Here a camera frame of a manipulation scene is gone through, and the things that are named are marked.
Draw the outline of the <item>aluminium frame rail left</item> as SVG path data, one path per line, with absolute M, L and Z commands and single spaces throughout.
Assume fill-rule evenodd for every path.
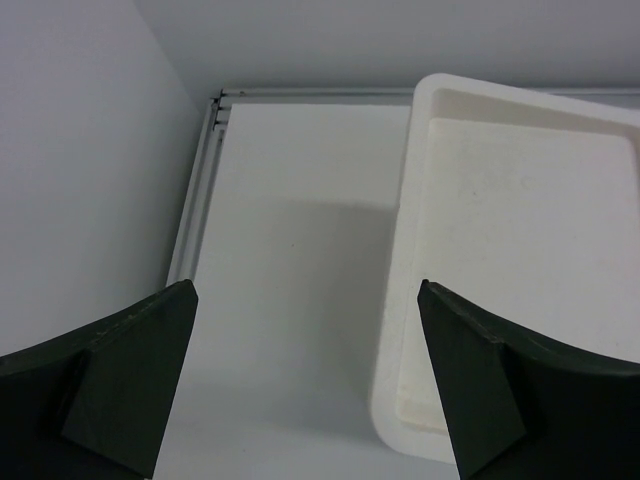
M 526 90 L 434 74 L 413 91 L 245 90 L 209 107 L 170 275 L 193 277 L 232 108 L 291 101 L 365 149 L 351 203 L 394 204 L 419 279 L 472 292 L 639 282 L 639 92 Z

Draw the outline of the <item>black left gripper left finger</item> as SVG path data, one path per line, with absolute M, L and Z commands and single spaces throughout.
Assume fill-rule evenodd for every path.
M 2 356 L 2 478 L 152 478 L 197 305 L 179 281 Z

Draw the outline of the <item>white drawer cabinet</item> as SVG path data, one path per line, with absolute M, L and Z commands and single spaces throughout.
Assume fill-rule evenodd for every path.
M 561 342 L 639 358 L 639 95 L 447 74 L 415 88 L 370 394 L 380 439 L 452 463 L 423 280 Z

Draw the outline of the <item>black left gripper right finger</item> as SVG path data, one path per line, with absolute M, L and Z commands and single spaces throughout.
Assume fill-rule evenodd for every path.
M 551 339 L 428 280 L 417 302 L 461 478 L 638 478 L 638 364 Z

